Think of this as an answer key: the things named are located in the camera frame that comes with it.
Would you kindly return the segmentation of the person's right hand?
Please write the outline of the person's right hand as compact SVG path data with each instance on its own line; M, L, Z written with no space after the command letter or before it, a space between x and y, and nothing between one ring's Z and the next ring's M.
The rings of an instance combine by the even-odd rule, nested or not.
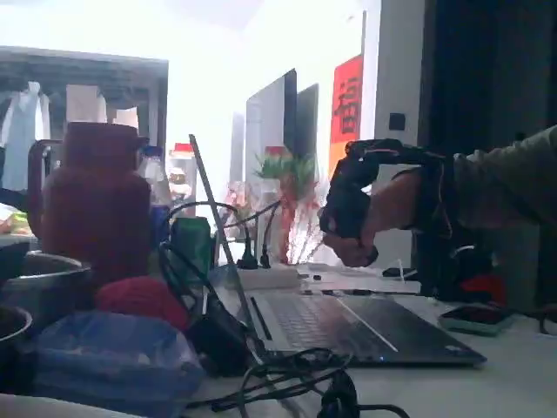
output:
M378 191L372 192L366 221L361 230L365 246L373 243L377 233L406 229L414 220L421 173L418 169L397 174Z

